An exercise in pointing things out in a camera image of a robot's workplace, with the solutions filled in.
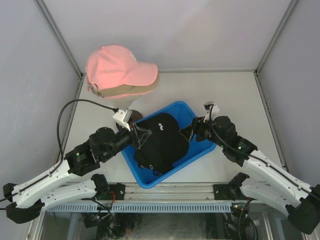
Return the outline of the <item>beige cap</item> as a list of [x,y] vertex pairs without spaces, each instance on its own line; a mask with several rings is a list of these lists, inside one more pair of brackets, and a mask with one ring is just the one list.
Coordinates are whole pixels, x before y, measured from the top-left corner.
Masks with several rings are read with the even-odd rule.
[[159,82],[160,82],[160,75],[158,74],[156,76],[155,81],[152,84],[146,85],[146,86],[133,86],[133,85],[123,84],[113,88],[95,89],[94,86],[92,84],[89,84],[88,82],[87,89],[89,92],[91,92],[92,94],[98,97],[100,97],[101,93],[105,96],[116,96],[116,95],[127,94],[127,93],[138,94],[138,93],[154,91],[156,87],[159,85]]

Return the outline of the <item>pink baseball cap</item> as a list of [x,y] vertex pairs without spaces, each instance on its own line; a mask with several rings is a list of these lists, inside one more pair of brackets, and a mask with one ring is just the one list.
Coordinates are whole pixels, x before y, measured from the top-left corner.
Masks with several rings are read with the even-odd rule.
[[152,91],[147,91],[147,92],[142,92],[142,93],[125,93],[125,94],[120,94],[120,95],[114,95],[114,96],[106,96],[106,95],[103,95],[101,93],[100,97],[101,98],[106,98],[106,99],[120,99],[120,98],[126,98],[126,97],[135,97],[135,96],[143,96],[143,95],[146,95],[146,94],[149,94],[151,93]]

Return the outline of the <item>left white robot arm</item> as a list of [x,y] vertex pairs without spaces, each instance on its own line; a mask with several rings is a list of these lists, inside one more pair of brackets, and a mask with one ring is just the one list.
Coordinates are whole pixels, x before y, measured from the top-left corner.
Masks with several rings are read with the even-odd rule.
[[136,124],[118,132],[108,127],[99,128],[86,142],[40,175],[25,183],[5,184],[3,196],[10,202],[4,209],[7,218],[24,224],[64,203],[106,199],[110,193],[107,179],[104,174],[93,172],[126,147],[140,148],[151,134],[150,129]]

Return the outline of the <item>blue plastic bin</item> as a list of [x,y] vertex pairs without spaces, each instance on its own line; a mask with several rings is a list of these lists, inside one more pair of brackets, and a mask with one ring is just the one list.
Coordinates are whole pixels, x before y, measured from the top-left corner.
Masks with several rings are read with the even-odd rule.
[[[172,115],[178,122],[180,130],[189,126],[193,118],[196,116],[192,109],[185,102],[176,101],[154,112],[153,114],[148,115],[140,121],[146,120],[147,118],[160,113],[168,113]],[[153,170],[140,167],[138,162],[134,160],[134,154],[137,149],[132,146],[126,147],[121,153],[125,158],[125,161],[128,164],[137,183],[144,189],[150,189],[169,176],[175,174],[182,168],[186,167],[190,163],[213,151],[216,147],[214,143],[208,140],[197,142],[195,139],[193,139],[192,141],[188,141],[188,143],[189,150],[187,154],[180,160],[173,163],[173,169],[166,174],[154,174]]]

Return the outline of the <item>dark cap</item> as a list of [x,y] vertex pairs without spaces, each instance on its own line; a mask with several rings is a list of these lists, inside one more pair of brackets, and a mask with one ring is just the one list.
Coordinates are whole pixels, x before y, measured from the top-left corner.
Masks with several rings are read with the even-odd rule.
[[133,155],[141,168],[153,170],[155,175],[164,175],[173,169],[173,163],[188,153],[189,142],[180,133],[179,124],[171,114],[163,112],[136,125],[152,132]]

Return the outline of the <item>dark round wooden stand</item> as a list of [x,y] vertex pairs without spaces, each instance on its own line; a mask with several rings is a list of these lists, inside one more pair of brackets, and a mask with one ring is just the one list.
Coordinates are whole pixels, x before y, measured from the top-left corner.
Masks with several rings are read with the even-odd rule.
[[[129,121],[130,122],[137,122],[137,121],[141,120],[142,118],[143,118],[143,115],[139,111],[132,110],[132,114],[130,116]],[[122,129],[122,127],[118,123],[116,123],[115,126],[118,131],[120,131]]]

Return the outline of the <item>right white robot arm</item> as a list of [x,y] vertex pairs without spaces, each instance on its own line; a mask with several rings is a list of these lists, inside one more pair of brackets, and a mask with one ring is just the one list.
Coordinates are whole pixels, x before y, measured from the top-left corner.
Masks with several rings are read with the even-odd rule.
[[269,160],[256,145],[238,135],[229,117],[194,117],[180,133],[188,141],[208,140],[216,144],[229,161],[245,170],[229,182],[234,199],[245,196],[263,202],[283,213],[297,230],[307,235],[320,223],[320,186],[298,179]]

